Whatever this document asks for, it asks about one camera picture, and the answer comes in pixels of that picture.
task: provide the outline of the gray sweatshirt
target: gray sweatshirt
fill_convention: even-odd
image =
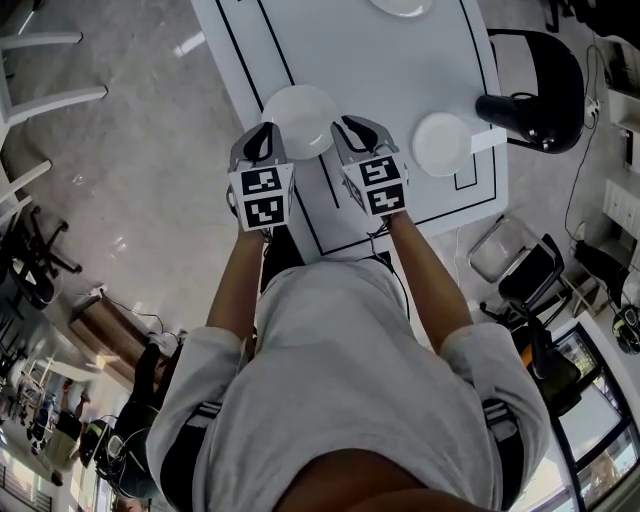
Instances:
[[[147,441],[151,472],[201,402],[221,402],[193,478],[193,509],[272,510],[296,474],[335,450],[369,450],[425,486],[499,508],[502,470],[482,402],[518,419],[524,482],[548,444],[549,418],[509,332],[453,333],[441,357],[419,345],[380,263],[317,263],[281,273],[258,305],[259,347],[201,328],[185,343]]]

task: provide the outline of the black cable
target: black cable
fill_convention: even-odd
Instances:
[[[585,150],[584,156],[582,157],[582,162],[580,162],[580,165],[578,166],[576,177],[573,180],[573,187],[571,187],[571,195],[569,196],[569,203],[567,204],[567,210],[564,213],[564,230],[567,232],[571,240],[573,240],[574,242],[578,242],[578,240],[576,240],[575,237],[569,231],[569,228],[567,227],[567,221],[569,219],[569,210],[571,209],[571,201],[573,200],[573,194],[576,191],[576,184],[578,183],[578,178],[580,177],[580,171],[582,170],[582,166],[587,160],[587,155],[589,154],[589,148],[591,147],[591,141],[593,140],[593,136],[596,134],[596,128],[598,127],[598,121],[600,120],[600,114],[596,112],[594,117],[595,117],[595,121],[593,123],[593,131],[591,132],[591,136],[589,137],[589,142],[587,143],[587,149]]]
[[[594,81],[593,81],[593,102],[597,102],[598,101],[598,74],[599,74],[599,69],[598,69],[598,64],[600,63],[600,60],[602,60],[602,65],[605,69],[607,69],[607,61],[604,58],[604,55],[602,54],[602,51],[600,50],[600,48],[598,48],[598,46],[595,43],[595,37],[594,37],[594,42],[593,44],[589,45],[589,47],[587,48],[587,81],[585,83],[585,88],[584,88],[584,101],[587,101],[587,97],[589,96],[589,83],[591,82],[591,66],[590,66],[590,52],[591,50],[595,50],[596,52],[596,70],[595,70],[595,75],[594,75]],[[589,126],[587,123],[583,123],[584,127],[589,129],[589,130],[593,130],[595,128],[595,123],[593,124],[593,126]]]
[[[404,294],[404,302],[407,308],[407,320],[409,320],[409,322],[411,322],[411,307],[409,305],[409,294],[407,293],[406,288],[404,287],[404,283],[402,282],[402,279],[400,279],[400,276],[398,275],[398,273],[396,272],[396,270],[393,268],[393,265],[387,263],[386,261],[384,261],[380,256],[378,256],[378,253],[376,252],[376,248],[373,244],[373,240],[383,234],[386,234],[386,232],[389,231],[389,224],[391,223],[391,216],[389,215],[383,222],[382,226],[380,226],[380,228],[378,229],[378,231],[376,231],[375,233],[367,233],[367,235],[369,235],[369,242],[371,243],[371,252],[373,253],[373,258],[382,263],[385,267],[387,267],[387,269],[389,270],[389,272],[391,272],[396,279],[398,280],[398,282],[400,283],[400,287],[402,288],[402,293]]]
[[[162,329],[162,332],[160,334],[171,334],[171,336],[173,336],[176,339],[176,341],[178,342],[178,345],[180,344],[180,339],[178,338],[178,336],[175,333],[165,330],[164,324],[162,323],[162,320],[160,320],[160,317],[158,315],[156,315],[154,313],[142,313],[140,311],[136,311],[135,309],[128,308],[124,304],[120,304],[119,302],[116,302],[115,300],[113,300],[106,293],[103,293],[102,296],[105,299],[107,299],[109,302],[114,303],[116,306],[120,306],[122,309],[124,309],[126,311],[129,311],[130,313],[133,313],[134,315],[137,315],[137,316],[148,316],[148,317],[156,318],[158,320],[158,322],[160,323],[160,329]]]

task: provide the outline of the white bowl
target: white bowl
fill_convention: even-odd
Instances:
[[[340,118],[334,101],[311,85],[294,85],[274,94],[262,113],[262,122],[280,128],[287,157],[315,158],[333,144],[331,124]]]
[[[371,2],[384,12],[401,18],[422,16],[433,5],[433,0],[371,0]]]
[[[431,176],[452,176],[471,157],[471,132],[464,121],[453,114],[430,114],[413,136],[413,156]]]

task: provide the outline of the floor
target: floor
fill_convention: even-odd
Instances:
[[[489,27],[544,30],[538,2],[479,3]],[[24,20],[15,18],[5,32]],[[65,276],[62,297],[73,303],[78,293],[104,282],[113,298],[157,313],[172,329],[202,324],[235,239],[224,190],[229,150],[241,130],[207,45],[183,51],[186,41],[198,42],[191,38],[200,30],[189,0],[109,0],[91,8],[82,0],[47,0],[27,28],[45,30],[81,30],[84,39],[71,47],[12,52],[6,67],[15,73],[14,102],[74,87],[109,89],[99,102],[13,128],[4,146],[14,175],[43,158],[53,162],[28,192],[52,221],[62,217],[71,225],[61,247],[84,272]],[[560,38],[585,68],[591,32],[566,20]],[[531,66],[514,47],[498,46],[505,91],[531,90]],[[599,80],[603,91],[602,74]],[[608,229],[600,213],[606,176],[623,163],[623,141],[606,117],[568,219],[570,229],[587,221],[592,240]],[[540,235],[550,233],[569,266],[565,208],[589,135],[585,130],[578,146],[559,156],[509,148],[509,211]],[[432,240],[452,274],[457,254],[469,301],[490,292],[465,256],[494,220]]]

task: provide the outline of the white table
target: white table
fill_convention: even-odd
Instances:
[[[426,236],[496,214],[507,206],[507,151],[475,155],[455,177],[432,178],[413,160],[419,121],[452,112],[479,133],[489,128],[475,101],[500,94],[489,38],[476,0],[435,0],[425,16],[402,19],[369,0],[192,0],[245,129],[260,122],[278,90],[311,84],[344,114],[386,126],[409,165],[412,218]],[[367,219],[339,175],[335,148],[296,163],[289,230],[305,261],[371,255]],[[388,237],[376,250],[390,247]]]

